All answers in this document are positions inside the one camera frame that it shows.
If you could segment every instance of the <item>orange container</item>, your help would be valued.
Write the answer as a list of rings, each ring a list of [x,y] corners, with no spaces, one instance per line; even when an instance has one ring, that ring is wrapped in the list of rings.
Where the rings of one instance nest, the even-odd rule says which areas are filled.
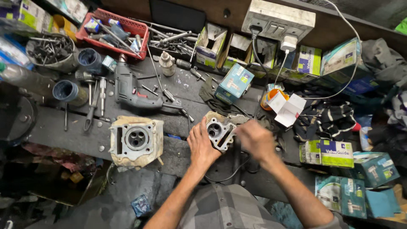
[[[274,97],[274,95],[276,95],[278,93],[278,91],[281,92],[281,94],[284,96],[285,100],[289,100],[290,97],[286,94],[284,94],[284,92],[280,89],[273,89],[271,91],[269,91],[268,93],[265,93],[263,96],[263,99],[261,100],[260,106],[264,109],[264,110],[272,110],[272,108],[267,104],[268,101],[270,101],[271,98]]]
[[[132,35],[136,35],[136,34],[140,35],[140,37],[143,38],[143,42],[141,43],[141,48],[140,48],[140,53],[139,53],[141,58],[138,57],[136,54],[134,54],[131,51],[128,52],[128,51],[122,50],[120,48],[114,48],[114,47],[111,47],[111,46],[109,46],[107,44],[99,42],[97,40],[90,39],[88,37],[88,33],[86,32],[85,27],[84,27],[86,25],[86,23],[88,21],[90,21],[90,18],[91,18],[90,16],[94,16],[96,19],[102,20],[102,23],[104,25],[109,25],[108,20],[110,18],[114,19],[114,20],[117,20],[117,21],[120,21],[120,24],[122,25],[122,28],[123,28],[123,30],[125,32],[130,32]],[[102,10],[102,9],[98,8],[95,11],[95,13],[87,13],[86,16],[85,16],[85,19],[83,20],[81,28],[78,30],[78,32],[75,34],[75,36],[76,36],[78,41],[85,40],[88,43],[93,44],[95,46],[110,49],[110,50],[113,50],[113,51],[115,51],[117,53],[123,53],[123,54],[125,54],[127,56],[135,57],[137,59],[146,58],[147,42],[149,40],[148,26],[146,24],[144,24],[144,23],[137,22],[135,20],[131,20],[129,18],[125,18],[125,17],[122,17],[122,16],[114,14],[114,13],[110,13],[110,12],[108,12],[106,10]]]

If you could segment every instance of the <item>plug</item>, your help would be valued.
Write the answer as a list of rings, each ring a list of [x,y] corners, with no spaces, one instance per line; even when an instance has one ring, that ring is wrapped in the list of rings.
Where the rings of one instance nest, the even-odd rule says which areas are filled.
[[[257,25],[251,25],[249,27],[250,32],[252,33],[252,39],[256,39],[257,35],[259,33],[261,33],[261,31],[263,31],[263,28],[261,26],[257,26]]]

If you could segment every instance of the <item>dark workbench surface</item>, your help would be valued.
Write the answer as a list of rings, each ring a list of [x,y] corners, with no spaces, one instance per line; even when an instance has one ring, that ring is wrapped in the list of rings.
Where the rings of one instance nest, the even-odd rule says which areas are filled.
[[[162,74],[160,65],[158,62],[154,62],[157,68],[158,74]],[[136,63],[130,63],[131,68],[136,76],[152,75],[154,69],[152,63],[148,57],[144,61],[138,61]],[[204,78],[207,76],[204,72],[200,71]],[[213,75],[217,80],[221,80],[223,76]],[[196,77],[192,75],[188,70],[182,70],[176,68],[176,72],[171,77],[161,76],[161,83],[163,88],[167,88],[177,99],[182,101],[182,106],[189,112],[195,121],[191,124],[195,125],[199,123],[201,118],[210,111],[210,108],[203,102],[198,95],[199,90],[204,83],[203,81],[197,81]],[[155,95],[141,88],[141,84],[153,88],[155,84],[158,84],[156,78],[143,79],[138,81],[138,87],[140,93],[148,95],[149,98],[156,98]],[[107,83],[106,89],[106,101],[105,101],[105,116],[113,119],[118,115],[125,116],[144,116],[150,119],[158,119],[164,121],[164,132],[167,134],[173,134],[185,139],[188,136],[188,123],[185,116],[178,115],[178,111],[172,109],[163,109],[160,112],[147,113],[140,110],[124,110],[121,109],[120,104],[115,103],[114,96],[108,96],[109,92],[114,92],[114,86]],[[236,102],[240,108],[242,108],[248,114],[253,114],[258,100],[260,99],[262,89],[252,87],[243,98]],[[100,117],[99,109],[100,99],[98,101],[98,108],[95,111],[95,119],[89,129],[89,132],[83,131],[83,124],[85,121],[85,115],[88,112],[88,105],[82,107],[69,107],[68,115],[68,131],[63,130],[64,123],[64,111],[63,103],[49,103],[46,106],[38,106],[38,118],[37,123],[32,130],[29,141],[39,143],[43,145],[65,148],[74,152],[81,152],[95,157],[111,160],[110,153],[110,123],[102,122],[100,128],[97,127],[97,123],[100,121],[97,118]],[[293,140],[293,131],[289,130],[284,133],[285,151],[282,153],[282,158],[287,162],[289,169],[299,177],[306,186],[314,192],[315,174],[309,172],[303,168],[299,168],[299,150],[298,143]],[[99,147],[103,145],[105,149],[100,152]],[[160,171],[166,174],[183,176],[190,163],[190,151],[186,141],[174,139],[170,137],[164,137],[164,153],[161,156],[164,165],[155,160],[146,166],[147,169]],[[226,153],[221,156],[215,164],[210,168],[207,175],[215,180],[224,179],[232,174],[233,155]],[[244,174],[242,180],[246,181],[246,188],[254,195],[263,196],[275,200],[287,201],[283,192],[278,188],[272,177],[264,170],[256,174]]]

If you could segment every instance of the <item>bucket of bolts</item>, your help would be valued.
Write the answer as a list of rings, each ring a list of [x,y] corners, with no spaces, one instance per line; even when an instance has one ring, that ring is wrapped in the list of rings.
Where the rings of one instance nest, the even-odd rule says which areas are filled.
[[[70,73],[79,65],[75,58],[78,49],[73,40],[59,33],[30,37],[27,42],[26,53],[33,64],[63,73]]]

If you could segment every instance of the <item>plaid shirt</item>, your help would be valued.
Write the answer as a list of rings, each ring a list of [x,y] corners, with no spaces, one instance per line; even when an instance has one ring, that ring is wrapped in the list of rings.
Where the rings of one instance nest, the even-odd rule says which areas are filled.
[[[207,185],[197,190],[189,202],[179,229],[285,228],[240,185]],[[343,224],[342,218],[336,215],[332,222],[318,229],[347,228]]]

